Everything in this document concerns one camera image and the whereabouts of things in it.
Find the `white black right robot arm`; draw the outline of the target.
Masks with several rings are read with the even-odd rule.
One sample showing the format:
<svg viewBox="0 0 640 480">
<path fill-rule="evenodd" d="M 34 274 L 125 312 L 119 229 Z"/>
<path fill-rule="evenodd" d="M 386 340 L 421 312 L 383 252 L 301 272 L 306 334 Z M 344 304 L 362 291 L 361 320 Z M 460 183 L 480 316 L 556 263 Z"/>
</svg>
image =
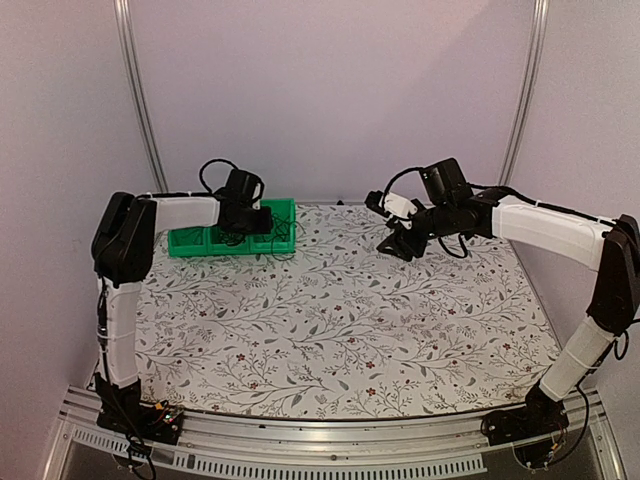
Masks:
<svg viewBox="0 0 640 480">
<path fill-rule="evenodd" d="M 366 198 L 391 232 L 380 252 L 404 261 L 454 236 L 504 240 L 519 259 L 559 334 L 556 360 L 522 406 L 492 410 L 481 430 L 493 444 L 566 428 L 564 401 L 639 322 L 639 223 L 530 198 L 507 185 L 468 181 L 454 158 L 395 174 Z"/>
</svg>

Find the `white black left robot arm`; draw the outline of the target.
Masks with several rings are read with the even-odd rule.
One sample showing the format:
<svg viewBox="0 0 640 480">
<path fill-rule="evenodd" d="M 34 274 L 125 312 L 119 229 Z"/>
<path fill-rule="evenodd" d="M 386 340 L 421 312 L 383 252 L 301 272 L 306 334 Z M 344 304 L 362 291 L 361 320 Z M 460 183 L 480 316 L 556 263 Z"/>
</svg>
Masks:
<svg viewBox="0 0 640 480">
<path fill-rule="evenodd" d="M 102 427 L 139 435 L 159 421 L 141 403 L 135 359 L 136 311 L 149 274 L 157 235 L 193 227 L 218 227 L 225 233 L 265 234 L 271 210 L 261 204 L 265 184 L 254 173 L 233 166 L 225 184 L 201 192 L 112 195 L 91 246 L 99 286 L 97 340 L 101 353 L 95 376 L 102 401 Z"/>
</svg>

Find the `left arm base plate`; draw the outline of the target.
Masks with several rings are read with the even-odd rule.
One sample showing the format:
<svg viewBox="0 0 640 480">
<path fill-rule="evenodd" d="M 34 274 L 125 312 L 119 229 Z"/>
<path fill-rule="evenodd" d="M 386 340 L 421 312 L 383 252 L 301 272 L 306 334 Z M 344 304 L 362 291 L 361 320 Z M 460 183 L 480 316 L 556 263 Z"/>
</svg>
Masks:
<svg viewBox="0 0 640 480">
<path fill-rule="evenodd" d="M 176 445 L 182 433 L 184 414 L 182 405 L 170 405 L 167 401 L 128 406 L 113 400 L 103 401 L 97 425 L 143 440 Z"/>
</svg>

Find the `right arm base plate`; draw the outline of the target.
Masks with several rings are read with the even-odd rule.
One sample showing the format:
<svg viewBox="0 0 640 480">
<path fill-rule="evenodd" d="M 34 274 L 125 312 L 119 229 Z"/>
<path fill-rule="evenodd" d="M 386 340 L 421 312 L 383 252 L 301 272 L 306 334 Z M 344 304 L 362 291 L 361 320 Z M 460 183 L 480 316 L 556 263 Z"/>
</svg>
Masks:
<svg viewBox="0 0 640 480">
<path fill-rule="evenodd" d="M 563 408 L 545 417 L 520 407 L 489 412 L 482 418 L 480 432 L 491 446 L 511 444 L 522 467 L 539 470 L 547 468 L 564 445 L 568 426 Z"/>
</svg>

